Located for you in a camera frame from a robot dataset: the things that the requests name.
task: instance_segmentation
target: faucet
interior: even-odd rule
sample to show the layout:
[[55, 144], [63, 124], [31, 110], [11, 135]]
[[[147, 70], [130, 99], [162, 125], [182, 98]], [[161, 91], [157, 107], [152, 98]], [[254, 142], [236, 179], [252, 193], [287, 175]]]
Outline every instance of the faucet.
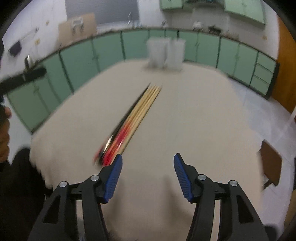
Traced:
[[130, 23], [132, 22], [132, 24], [134, 24], [134, 22], [132, 21], [133, 16], [131, 14], [131, 12], [128, 14], [128, 25], [130, 25]]
[[164, 20], [164, 21], [161, 23], [161, 26], [164, 27], [166, 23], [167, 23], [167, 21]]

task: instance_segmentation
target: gray window blind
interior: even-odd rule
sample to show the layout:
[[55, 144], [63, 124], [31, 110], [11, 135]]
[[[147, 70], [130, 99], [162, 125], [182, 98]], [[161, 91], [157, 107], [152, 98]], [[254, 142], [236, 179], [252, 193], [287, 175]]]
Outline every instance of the gray window blind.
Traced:
[[139, 20], [137, 0], [66, 0], [67, 18], [93, 12], [96, 23], [128, 21], [131, 12], [133, 20]]

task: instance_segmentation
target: black pants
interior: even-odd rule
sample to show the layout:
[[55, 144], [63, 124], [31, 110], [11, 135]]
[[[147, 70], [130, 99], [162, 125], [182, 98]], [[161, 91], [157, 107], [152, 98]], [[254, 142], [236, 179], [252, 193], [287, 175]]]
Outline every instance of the black pants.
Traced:
[[12, 166], [2, 163], [0, 170], [0, 240], [26, 241], [40, 213], [45, 195], [44, 180], [31, 166], [30, 149], [21, 149]]

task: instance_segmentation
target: bundle of chopsticks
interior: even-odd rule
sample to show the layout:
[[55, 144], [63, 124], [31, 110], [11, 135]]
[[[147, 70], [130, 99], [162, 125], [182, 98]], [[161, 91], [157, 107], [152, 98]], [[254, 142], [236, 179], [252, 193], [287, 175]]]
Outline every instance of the bundle of chopsticks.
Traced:
[[94, 161], [103, 166], [112, 164], [116, 154], [122, 154], [136, 129], [159, 94], [161, 87], [150, 84], [141, 93], [128, 112], [113, 130], [111, 136], [100, 147]]

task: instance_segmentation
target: brown chair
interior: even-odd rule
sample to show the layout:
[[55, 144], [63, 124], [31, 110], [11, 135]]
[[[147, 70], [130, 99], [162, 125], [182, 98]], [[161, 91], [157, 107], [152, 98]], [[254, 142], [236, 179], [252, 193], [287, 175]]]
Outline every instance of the brown chair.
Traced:
[[281, 175], [282, 157], [266, 140], [262, 142], [259, 152], [263, 164], [263, 173], [268, 178], [263, 189], [270, 184], [277, 186]]

